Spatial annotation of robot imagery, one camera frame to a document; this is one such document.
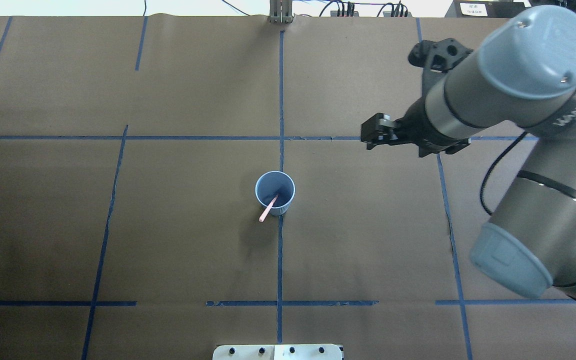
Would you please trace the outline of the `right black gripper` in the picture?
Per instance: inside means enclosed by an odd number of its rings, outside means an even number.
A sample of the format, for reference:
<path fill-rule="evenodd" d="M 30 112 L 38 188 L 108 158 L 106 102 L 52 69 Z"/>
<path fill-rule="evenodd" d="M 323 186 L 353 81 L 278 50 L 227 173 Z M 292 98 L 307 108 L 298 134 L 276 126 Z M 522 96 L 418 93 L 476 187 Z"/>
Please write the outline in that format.
<path fill-rule="evenodd" d="M 454 155 L 470 146 L 470 139 L 447 136 L 432 125 L 426 113 L 425 100 L 424 97 L 416 100 L 404 116 L 398 119 L 377 112 L 364 121 L 360 127 L 359 140 L 366 144 L 366 150 L 379 145 L 413 144 L 418 148 L 418 157 L 423 158 L 441 152 Z"/>

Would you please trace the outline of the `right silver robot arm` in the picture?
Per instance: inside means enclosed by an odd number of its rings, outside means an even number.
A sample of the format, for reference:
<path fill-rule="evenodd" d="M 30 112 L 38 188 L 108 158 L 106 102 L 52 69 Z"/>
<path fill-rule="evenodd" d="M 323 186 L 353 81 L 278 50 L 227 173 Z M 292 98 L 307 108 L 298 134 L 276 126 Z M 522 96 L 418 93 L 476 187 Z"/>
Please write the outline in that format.
<path fill-rule="evenodd" d="M 537 299 L 555 288 L 576 301 L 576 13 L 529 7 L 473 50 L 454 38 L 409 53 L 422 96 L 393 120 L 362 123 L 368 150 L 413 144 L 419 157 L 455 154 L 471 137 L 512 122 L 537 143 L 470 251 L 481 273 Z"/>

